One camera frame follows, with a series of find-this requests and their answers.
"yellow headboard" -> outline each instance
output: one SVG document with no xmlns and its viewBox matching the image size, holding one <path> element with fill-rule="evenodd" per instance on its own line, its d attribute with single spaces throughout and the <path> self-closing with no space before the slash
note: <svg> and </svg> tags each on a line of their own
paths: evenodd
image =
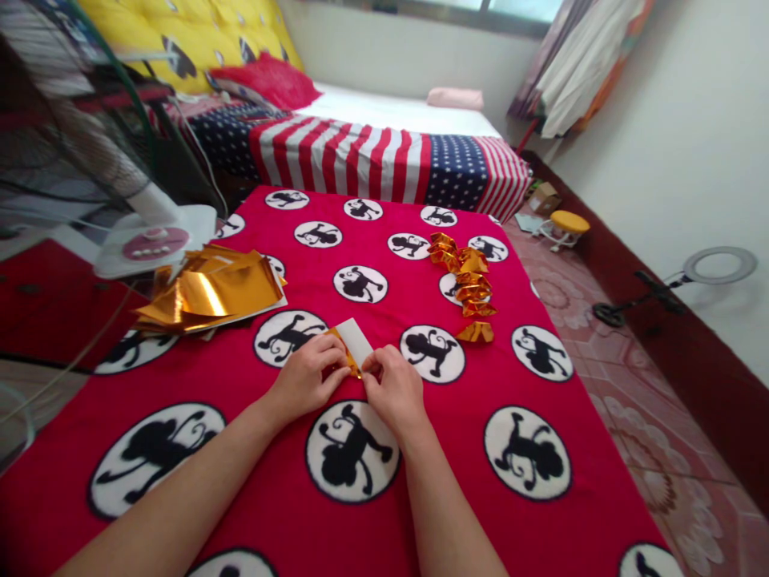
<svg viewBox="0 0 769 577">
<path fill-rule="evenodd" d="M 239 66 L 267 50 L 303 70 L 275 0 L 79 0 L 112 50 L 173 52 L 150 62 L 178 91 L 210 92 L 209 68 Z M 147 68 L 132 65 L 146 75 Z"/>
</svg>

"window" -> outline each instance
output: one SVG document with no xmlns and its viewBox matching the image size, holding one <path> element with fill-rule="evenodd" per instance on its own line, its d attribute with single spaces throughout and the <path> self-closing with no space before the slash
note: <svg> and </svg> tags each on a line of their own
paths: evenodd
<svg viewBox="0 0 769 577">
<path fill-rule="evenodd" d="M 494 32 L 543 37 L 563 0 L 316 0 Z"/>
</svg>

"dark red baseboard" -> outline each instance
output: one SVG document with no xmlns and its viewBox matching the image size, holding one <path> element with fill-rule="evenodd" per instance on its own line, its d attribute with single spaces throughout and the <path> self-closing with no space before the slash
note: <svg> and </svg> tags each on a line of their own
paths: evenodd
<svg viewBox="0 0 769 577">
<path fill-rule="evenodd" d="M 563 198 L 559 208 L 590 222 L 590 234 L 574 250 L 613 303 L 646 292 L 634 276 L 649 269 L 531 151 L 521 154 L 534 175 Z M 667 313 L 650 301 L 626 314 L 633 330 L 670 385 L 727 461 L 761 511 L 769 517 L 769 389 L 688 307 Z"/>
</svg>

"striped blanket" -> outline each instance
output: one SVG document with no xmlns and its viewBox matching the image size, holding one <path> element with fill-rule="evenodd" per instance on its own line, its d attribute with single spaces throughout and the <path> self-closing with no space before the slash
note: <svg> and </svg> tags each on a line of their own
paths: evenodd
<svg viewBox="0 0 769 577">
<path fill-rule="evenodd" d="M 501 138 L 276 118 L 242 103 L 184 115 L 214 167 L 273 186 L 482 212 L 505 222 L 531 183 L 528 164 Z"/>
</svg>

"red pillow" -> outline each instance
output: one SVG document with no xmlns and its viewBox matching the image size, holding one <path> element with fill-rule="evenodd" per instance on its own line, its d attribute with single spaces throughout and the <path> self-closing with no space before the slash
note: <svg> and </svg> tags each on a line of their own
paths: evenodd
<svg viewBox="0 0 769 577">
<path fill-rule="evenodd" d="M 215 68 L 209 74 L 214 79 L 214 88 L 278 110 L 304 108 L 322 94 L 309 76 L 267 52 L 262 52 L 256 62 Z"/>
</svg>

